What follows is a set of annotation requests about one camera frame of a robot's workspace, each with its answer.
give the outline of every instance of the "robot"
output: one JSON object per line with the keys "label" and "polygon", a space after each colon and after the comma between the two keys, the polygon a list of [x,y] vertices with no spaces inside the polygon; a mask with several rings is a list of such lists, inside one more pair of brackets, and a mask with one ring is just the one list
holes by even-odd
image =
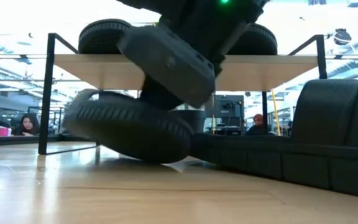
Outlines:
{"label": "robot", "polygon": [[[65,126],[127,156],[162,164],[179,161],[190,153],[194,133],[168,111],[183,103],[199,108],[208,101],[225,55],[263,13],[267,1],[119,1],[161,14],[158,25],[97,21],[80,34],[78,49],[83,54],[115,54],[116,47],[117,54],[144,71],[140,98],[84,90],[67,109]],[[91,29],[104,33],[92,36]],[[117,42],[97,47],[117,34]],[[99,94],[99,100],[88,100],[94,94]]]}

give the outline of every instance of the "wooden platform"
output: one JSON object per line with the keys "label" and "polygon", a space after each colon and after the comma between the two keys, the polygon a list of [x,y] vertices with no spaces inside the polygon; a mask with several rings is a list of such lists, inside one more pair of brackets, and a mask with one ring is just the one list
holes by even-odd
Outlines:
{"label": "wooden platform", "polygon": [[358,224],[358,197],[225,172],[192,158],[150,166],[105,148],[46,157],[36,148],[0,147],[0,223]]}
{"label": "wooden platform", "polygon": [[[122,55],[55,55],[55,65],[105,90],[141,90],[144,74]],[[317,67],[316,56],[228,55],[217,91],[268,91]]]}

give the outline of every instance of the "black metal frame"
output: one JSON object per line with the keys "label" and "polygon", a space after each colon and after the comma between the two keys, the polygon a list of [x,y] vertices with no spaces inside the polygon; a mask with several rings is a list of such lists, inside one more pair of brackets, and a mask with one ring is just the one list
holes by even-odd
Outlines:
{"label": "black metal frame", "polygon": [[[58,152],[47,152],[47,144],[48,144],[48,121],[49,121],[49,112],[50,112],[50,97],[52,94],[52,78],[53,78],[53,66],[55,62],[55,44],[56,40],[61,42],[65,47],[69,48],[75,54],[78,54],[77,49],[75,49],[72,45],[70,45],[67,41],[65,41],[58,34],[51,33],[48,34],[48,45],[47,45],[47,61],[45,65],[45,78],[44,78],[44,93],[42,97],[42,109],[41,109],[41,124],[40,124],[40,136],[39,136],[39,146],[38,153],[41,155],[49,155],[49,154],[57,154],[62,152],[71,152],[78,151],[82,149],[89,149],[91,147],[72,149],[66,151],[58,151]],[[326,72],[326,54],[325,54],[325,46],[324,46],[324,35],[314,35],[312,38],[307,40],[305,43],[296,48],[289,55],[295,55],[299,51],[303,50],[305,47],[309,46],[311,43],[316,41],[317,46],[317,61],[318,61],[318,69],[319,69],[319,78],[327,79]],[[262,92],[262,109],[264,115],[264,129],[265,133],[268,133],[268,124],[267,124],[267,92]],[[72,141],[77,138],[60,138],[61,141]]]}
{"label": "black metal frame", "polygon": [[[305,47],[309,46],[311,43],[316,41],[317,46],[317,65],[319,72],[319,79],[327,79],[327,64],[326,64],[326,50],[324,44],[324,35],[314,35],[308,39],[305,43],[301,44],[295,50],[293,50],[288,55],[295,55],[299,51],[303,50]],[[269,131],[269,124],[267,123],[267,92],[262,92],[262,114],[264,116],[264,131],[265,134]]]}
{"label": "black metal frame", "polygon": [[[72,45],[70,45],[66,40],[60,37],[58,34],[51,33],[48,34],[48,45],[47,45],[47,61],[45,64],[45,78],[44,78],[44,92],[42,94],[42,107],[41,107],[41,124],[40,124],[40,135],[39,135],[39,145],[38,145],[38,153],[40,155],[50,155],[50,154],[58,154],[62,152],[72,152],[78,151],[82,149],[89,149],[96,147],[84,147],[79,149],[70,149],[65,151],[58,152],[47,152],[48,145],[48,124],[49,124],[49,112],[50,112],[50,98],[52,95],[52,83],[53,83],[53,66],[55,65],[55,44],[56,40],[62,43],[65,47],[70,49],[75,54],[78,54],[77,49],[75,49]],[[74,140],[70,138],[60,138],[61,141]]]}

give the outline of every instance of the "glass wall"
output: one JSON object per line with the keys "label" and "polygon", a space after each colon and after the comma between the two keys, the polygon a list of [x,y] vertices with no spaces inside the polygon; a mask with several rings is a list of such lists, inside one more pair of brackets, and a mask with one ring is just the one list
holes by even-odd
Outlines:
{"label": "glass wall", "polygon": [[[21,1],[22,7],[12,1],[0,0],[0,5],[4,5],[0,8],[0,121],[13,128],[20,126],[26,113],[33,113],[40,119],[49,32],[58,33],[76,47],[81,30],[98,19],[120,18],[134,26],[144,26],[159,18],[156,13],[133,9],[117,1],[76,2],[76,10],[73,10],[72,2],[56,0],[36,4]],[[315,34],[324,34],[328,78],[358,79],[358,7],[352,3],[335,0],[309,6],[305,1],[271,1],[257,23],[275,34],[280,55],[290,53]],[[57,42],[56,54],[72,53]],[[315,44],[311,44],[298,55],[316,53]],[[288,126],[293,120],[303,85],[318,77],[318,69],[314,68],[267,93],[267,120],[271,131],[277,132],[277,125],[280,128]],[[95,86],[58,66],[54,67],[53,78],[49,126],[50,134],[58,134],[64,131],[61,124],[64,107],[79,91]],[[121,93],[133,97],[139,95],[137,90],[121,90]],[[246,128],[254,124],[256,114],[262,114],[261,92],[244,90],[216,94],[244,96]],[[187,108],[192,109],[185,105],[178,107]],[[212,119],[206,120],[206,126],[212,123]]]}

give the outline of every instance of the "shelf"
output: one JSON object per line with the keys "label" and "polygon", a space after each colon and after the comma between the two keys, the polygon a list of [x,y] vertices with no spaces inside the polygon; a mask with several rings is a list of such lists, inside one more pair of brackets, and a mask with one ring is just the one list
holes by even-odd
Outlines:
{"label": "shelf", "polygon": [[[123,55],[56,54],[55,65],[105,90],[140,90],[144,74]],[[267,91],[317,67],[317,56],[228,55],[217,91]]]}

